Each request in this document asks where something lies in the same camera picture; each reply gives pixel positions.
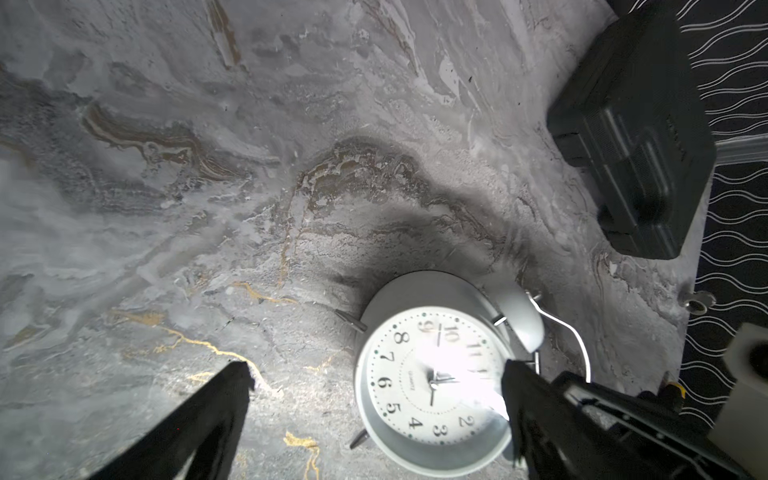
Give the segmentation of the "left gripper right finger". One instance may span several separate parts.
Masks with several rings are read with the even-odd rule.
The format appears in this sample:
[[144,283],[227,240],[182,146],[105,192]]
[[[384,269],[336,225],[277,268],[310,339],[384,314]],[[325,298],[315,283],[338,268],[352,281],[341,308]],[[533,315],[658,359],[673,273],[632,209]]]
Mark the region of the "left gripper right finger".
[[513,456],[531,479],[598,479],[595,423],[521,361],[508,360],[501,391],[514,439]]

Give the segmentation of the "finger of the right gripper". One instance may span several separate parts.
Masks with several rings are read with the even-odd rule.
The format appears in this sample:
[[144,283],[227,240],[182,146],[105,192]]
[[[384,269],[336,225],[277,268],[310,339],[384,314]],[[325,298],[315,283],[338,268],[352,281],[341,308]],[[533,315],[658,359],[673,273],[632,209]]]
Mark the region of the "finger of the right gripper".
[[564,372],[553,382],[580,411],[614,421],[607,434],[639,456],[664,479],[748,479],[750,474],[680,412],[663,405],[657,393],[636,397]]

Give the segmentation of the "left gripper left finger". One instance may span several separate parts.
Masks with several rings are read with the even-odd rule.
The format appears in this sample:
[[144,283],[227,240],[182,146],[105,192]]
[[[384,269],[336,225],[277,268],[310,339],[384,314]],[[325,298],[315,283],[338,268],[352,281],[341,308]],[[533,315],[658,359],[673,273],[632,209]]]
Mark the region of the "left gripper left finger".
[[255,381],[231,362],[94,479],[227,479]]

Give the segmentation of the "white twin-bell alarm clock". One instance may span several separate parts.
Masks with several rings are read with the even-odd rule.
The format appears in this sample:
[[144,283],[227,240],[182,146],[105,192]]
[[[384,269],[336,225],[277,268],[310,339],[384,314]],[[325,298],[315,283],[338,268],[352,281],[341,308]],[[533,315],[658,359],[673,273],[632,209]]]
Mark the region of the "white twin-bell alarm clock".
[[515,438],[502,396],[505,364],[538,368],[552,314],[536,294],[496,280],[480,289],[437,270],[401,275],[360,317],[353,386],[362,430],[389,459],[432,478],[456,478],[499,457]]

